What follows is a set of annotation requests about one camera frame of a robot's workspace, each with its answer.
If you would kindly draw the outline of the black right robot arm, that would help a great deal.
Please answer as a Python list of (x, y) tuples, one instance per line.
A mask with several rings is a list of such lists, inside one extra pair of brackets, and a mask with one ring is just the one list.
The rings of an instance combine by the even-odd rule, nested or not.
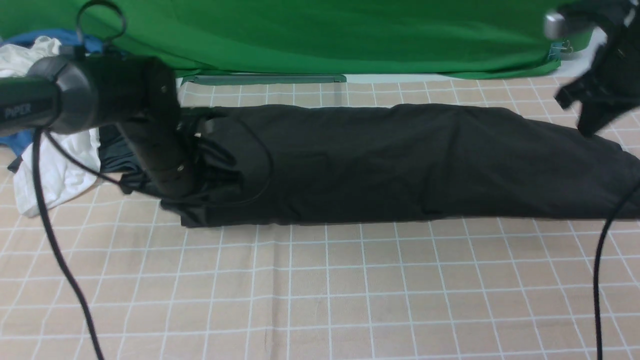
[(582, 105), (577, 129), (592, 137), (616, 118), (639, 107), (639, 5), (632, 0), (578, 0), (549, 11), (544, 34), (558, 40), (599, 28), (606, 34), (583, 75), (555, 94), (562, 109)]

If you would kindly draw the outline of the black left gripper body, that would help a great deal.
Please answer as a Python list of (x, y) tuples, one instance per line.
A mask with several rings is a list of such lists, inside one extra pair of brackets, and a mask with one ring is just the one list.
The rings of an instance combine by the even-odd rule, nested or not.
[(210, 108), (187, 107), (173, 120), (135, 117), (119, 123), (118, 130), (140, 166), (139, 171), (122, 176), (122, 191), (185, 203), (237, 195), (235, 157), (196, 135), (213, 117)]

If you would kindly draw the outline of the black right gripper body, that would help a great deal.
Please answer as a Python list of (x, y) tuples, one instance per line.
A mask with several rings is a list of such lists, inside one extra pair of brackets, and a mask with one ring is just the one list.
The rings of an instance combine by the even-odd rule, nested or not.
[(609, 34), (595, 52), (590, 69), (555, 94), (563, 110), (576, 101), (582, 109), (577, 130), (592, 137), (618, 117), (639, 107), (640, 25), (633, 20)]

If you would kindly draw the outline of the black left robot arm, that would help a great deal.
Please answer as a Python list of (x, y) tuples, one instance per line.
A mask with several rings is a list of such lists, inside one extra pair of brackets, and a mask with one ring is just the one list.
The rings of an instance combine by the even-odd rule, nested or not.
[(1, 80), (2, 136), (115, 125), (147, 178), (122, 182), (124, 192), (195, 204), (238, 195), (233, 156), (186, 134), (185, 119), (173, 70), (153, 57), (57, 55), (39, 59), (24, 77)]

